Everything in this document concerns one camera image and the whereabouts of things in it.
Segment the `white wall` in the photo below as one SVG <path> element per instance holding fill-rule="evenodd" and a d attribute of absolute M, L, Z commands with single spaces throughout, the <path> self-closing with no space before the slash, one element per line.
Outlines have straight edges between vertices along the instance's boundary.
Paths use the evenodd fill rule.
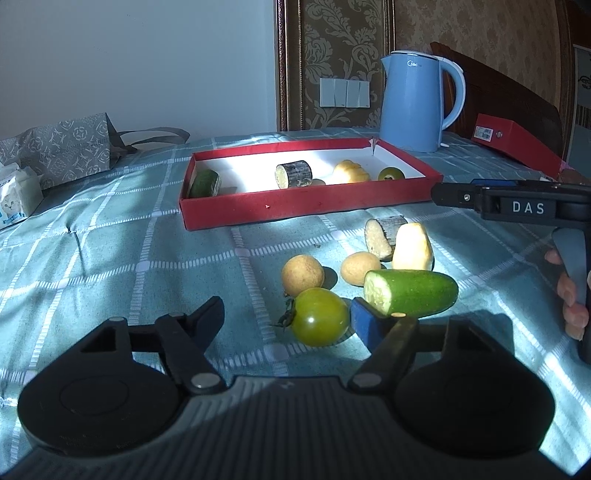
<path fill-rule="evenodd" d="M 193 140 L 277 130 L 273 0 L 0 0 L 0 138 L 107 112 Z"/>

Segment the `light switch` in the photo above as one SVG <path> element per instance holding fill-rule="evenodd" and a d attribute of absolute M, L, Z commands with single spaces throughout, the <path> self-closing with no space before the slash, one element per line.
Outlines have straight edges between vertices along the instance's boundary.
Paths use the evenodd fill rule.
<path fill-rule="evenodd" d="M 359 108 L 359 80 L 347 80 L 347 108 Z"/>
<path fill-rule="evenodd" d="M 335 106 L 347 105 L 347 80 L 335 79 Z"/>
<path fill-rule="evenodd" d="M 369 108 L 369 82 L 359 82 L 359 107 Z"/>
<path fill-rule="evenodd" d="M 335 79 L 320 79 L 320 106 L 335 106 Z"/>

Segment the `screw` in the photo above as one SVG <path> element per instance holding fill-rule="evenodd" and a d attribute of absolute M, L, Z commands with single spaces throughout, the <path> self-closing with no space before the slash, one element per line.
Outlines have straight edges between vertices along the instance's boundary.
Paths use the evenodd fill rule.
<path fill-rule="evenodd" d="M 359 388 L 372 388 L 382 382 L 382 377 L 378 374 L 357 374 L 351 381 Z"/>
<path fill-rule="evenodd" d="M 219 375 L 204 373 L 204 374 L 197 374 L 194 375 L 191 379 L 191 383 L 195 388 L 212 388 L 215 387 L 218 383 L 220 383 L 222 379 Z"/>

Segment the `round black disc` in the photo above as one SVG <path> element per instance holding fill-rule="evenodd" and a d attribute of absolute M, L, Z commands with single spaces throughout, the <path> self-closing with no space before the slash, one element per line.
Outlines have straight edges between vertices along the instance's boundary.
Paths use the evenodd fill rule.
<path fill-rule="evenodd" d="M 177 411 L 177 387 L 145 365 L 122 370 L 61 384 L 43 373 L 34 378 L 18 402 L 30 440 L 68 455 L 98 456 L 156 437 Z"/>
<path fill-rule="evenodd" d="M 538 449 L 555 408 L 548 387 L 516 359 L 480 352 L 410 373 L 394 400 L 410 433 L 440 451 L 471 458 Z"/>

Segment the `tissue package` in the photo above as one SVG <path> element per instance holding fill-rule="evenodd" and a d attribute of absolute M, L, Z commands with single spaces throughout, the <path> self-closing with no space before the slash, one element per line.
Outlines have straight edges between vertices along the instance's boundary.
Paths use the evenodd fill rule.
<path fill-rule="evenodd" d="M 39 178 L 29 167 L 0 168 L 0 230 L 29 217 L 42 200 Z"/>

